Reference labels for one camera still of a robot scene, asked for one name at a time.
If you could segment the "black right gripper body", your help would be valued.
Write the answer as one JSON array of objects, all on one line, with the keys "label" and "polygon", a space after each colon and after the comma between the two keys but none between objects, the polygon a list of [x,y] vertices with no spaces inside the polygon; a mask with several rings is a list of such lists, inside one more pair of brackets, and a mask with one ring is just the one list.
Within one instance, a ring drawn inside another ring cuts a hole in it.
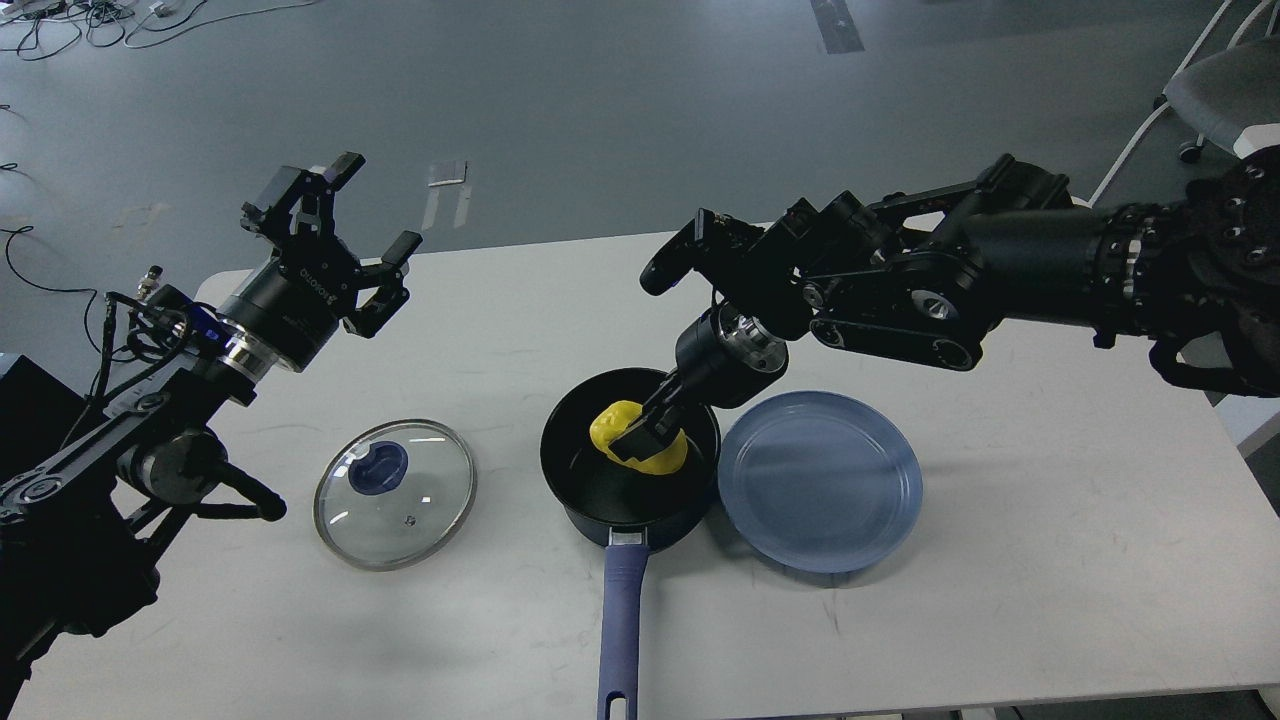
[{"label": "black right gripper body", "polygon": [[732,305],[708,307],[677,338],[672,406],[741,407],[788,369],[788,346]]}]

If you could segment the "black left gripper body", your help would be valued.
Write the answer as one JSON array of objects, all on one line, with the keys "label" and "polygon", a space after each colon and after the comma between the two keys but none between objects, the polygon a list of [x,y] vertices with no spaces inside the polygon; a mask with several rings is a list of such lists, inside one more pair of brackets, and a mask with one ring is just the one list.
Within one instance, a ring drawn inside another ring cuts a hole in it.
[{"label": "black left gripper body", "polygon": [[218,306],[218,315],[305,370],[355,310],[358,258],[348,249],[275,251]]}]

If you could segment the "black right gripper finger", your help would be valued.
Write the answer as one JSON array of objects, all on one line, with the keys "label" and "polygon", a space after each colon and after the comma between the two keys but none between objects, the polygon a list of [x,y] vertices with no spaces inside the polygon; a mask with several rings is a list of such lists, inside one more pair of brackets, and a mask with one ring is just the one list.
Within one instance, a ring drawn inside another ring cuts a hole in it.
[{"label": "black right gripper finger", "polygon": [[611,387],[621,388],[623,395],[611,398],[607,407],[620,400],[631,400],[643,406],[640,418],[621,437],[611,441],[611,448],[621,459],[649,459],[671,445],[677,433],[684,430],[690,446],[686,465],[690,462],[692,442],[682,427],[689,401],[685,397],[684,379],[677,372],[614,372]]}]

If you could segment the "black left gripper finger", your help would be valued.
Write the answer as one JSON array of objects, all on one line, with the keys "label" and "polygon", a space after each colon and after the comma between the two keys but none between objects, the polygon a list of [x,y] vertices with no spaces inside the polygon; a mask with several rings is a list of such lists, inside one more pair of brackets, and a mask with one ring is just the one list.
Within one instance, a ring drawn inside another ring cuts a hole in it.
[{"label": "black left gripper finger", "polygon": [[337,193],[366,164],[358,152],[343,152],[328,167],[282,167],[252,202],[241,208],[241,228],[266,240],[280,259],[356,258],[337,234]]},{"label": "black left gripper finger", "polygon": [[408,260],[422,236],[403,231],[372,265],[357,265],[342,286],[342,325],[362,338],[372,338],[408,302],[404,287]]}]

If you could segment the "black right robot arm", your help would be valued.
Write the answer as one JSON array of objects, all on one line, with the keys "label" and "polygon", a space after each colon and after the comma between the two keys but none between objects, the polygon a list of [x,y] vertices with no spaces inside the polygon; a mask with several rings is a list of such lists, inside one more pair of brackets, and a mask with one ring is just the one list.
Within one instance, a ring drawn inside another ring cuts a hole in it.
[{"label": "black right robot arm", "polygon": [[737,407],[780,379],[805,336],[968,372],[1009,318],[1089,327],[1098,348],[1146,337],[1171,386],[1274,397],[1277,169],[1266,147],[1180,202],[1096,209],[1074,204],[1065,176],[1006,154],[974,181],[868,205],[800,199],[767,228],[701,209],[640,283],[660,295],[696,272],[719,300],[608,448],[657,456],[692,406]]}]

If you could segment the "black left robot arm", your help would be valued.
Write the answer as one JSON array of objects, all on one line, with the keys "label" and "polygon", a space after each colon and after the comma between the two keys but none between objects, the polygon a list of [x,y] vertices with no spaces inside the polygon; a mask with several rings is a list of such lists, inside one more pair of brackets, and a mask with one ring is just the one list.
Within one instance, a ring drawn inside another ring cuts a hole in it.
[{"label": "black left robot arm", "polygon": [[367,264],[337,233],[337,195],[364,164],[283,167],[244,204],[242,228],[271,254],[220,305],[159,284],[156,268],[134,293],[105,293],[84,396],[37,370],[4,384],[4,716],[60,634],[101,637],[156,601],[159,561],[189,519],[285,516],[209,423],[251,405],[270,370],[303,372],[339,329],[371,338],[408,301],[421,234]]}]

